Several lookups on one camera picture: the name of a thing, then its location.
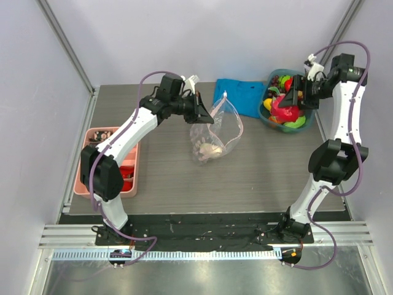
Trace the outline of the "pink toy dragon fruit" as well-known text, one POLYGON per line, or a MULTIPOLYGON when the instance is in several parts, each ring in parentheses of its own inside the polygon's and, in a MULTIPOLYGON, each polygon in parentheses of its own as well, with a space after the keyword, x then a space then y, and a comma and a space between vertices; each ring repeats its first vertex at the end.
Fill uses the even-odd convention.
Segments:
POLYGON ((274 97, 271 102, 270 114, 276 122, 283 124, 295 122, 300 117, 298 106, 279 107, 284 95, 274 97))

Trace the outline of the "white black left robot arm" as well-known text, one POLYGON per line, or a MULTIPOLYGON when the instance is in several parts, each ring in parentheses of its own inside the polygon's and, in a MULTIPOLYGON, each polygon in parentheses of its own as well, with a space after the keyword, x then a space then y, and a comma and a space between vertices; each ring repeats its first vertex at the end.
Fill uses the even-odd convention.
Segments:
POLYGON ((104 228, 117 245, 131 237, 131 225, 120 192, 124 180, 120 166, 131 150, 152 130, 172 115, 188 123, 202 117, 201 95, 195 86, 198 76, 189 78, 161 71, 162 79, 152 94, 138 90, 138 104, 117 131, 97 146, 86 146, 80 154, 80 181, 90 193, 92 207, 103 217, 104 228))

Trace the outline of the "beige toy potato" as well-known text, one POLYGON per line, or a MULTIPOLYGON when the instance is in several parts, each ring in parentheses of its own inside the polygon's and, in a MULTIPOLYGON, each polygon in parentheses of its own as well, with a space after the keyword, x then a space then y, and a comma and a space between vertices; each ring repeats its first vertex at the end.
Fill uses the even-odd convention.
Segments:
POLYGON ((215 144, 203 143, 200 145, 199 153, 202 159, 216 159, 222 155, 223 150, 220 146, 216 146, 215 144))

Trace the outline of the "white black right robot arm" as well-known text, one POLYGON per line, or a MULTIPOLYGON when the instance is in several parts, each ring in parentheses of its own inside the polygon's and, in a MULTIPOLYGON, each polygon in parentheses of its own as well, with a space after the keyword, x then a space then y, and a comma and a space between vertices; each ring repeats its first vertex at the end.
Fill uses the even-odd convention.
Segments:
POLYGON ((280 240, 302 240, 311 232, 313 216, 328 194, 354 173, 362 179, 363 162, 369 149, 360 137, 360 107, 368 78, 368 67, 354 65, 354 55, 342 53, 333 58, 330 72, 316 62, 312 53, 305 61, 305 74, 296 75, 280 106, 317 109, 319 102, 334 102, 332 130, 329 138, 309 158, 309 179, 299 198, 288 207, 278 224, 271 229, 280 240))

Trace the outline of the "clear pink-dotted zip bag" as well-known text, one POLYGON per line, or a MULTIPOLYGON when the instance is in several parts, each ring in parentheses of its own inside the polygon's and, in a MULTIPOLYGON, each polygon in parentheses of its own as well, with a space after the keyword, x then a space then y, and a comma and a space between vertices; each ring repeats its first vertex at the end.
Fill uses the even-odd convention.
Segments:
POLYGON ((224 92, 213 104, 209 114, 214 119, 213 124, 194 124, 190 129, 192 157, 194 162, 201 165, 214 160, 202 159, 199 153, 201 144, 210 143, 220 146, 223 150, 220 157, 223 157, 235 148, 244 131, 243 122, 236 108, 229 101, 227 92, 224 92))

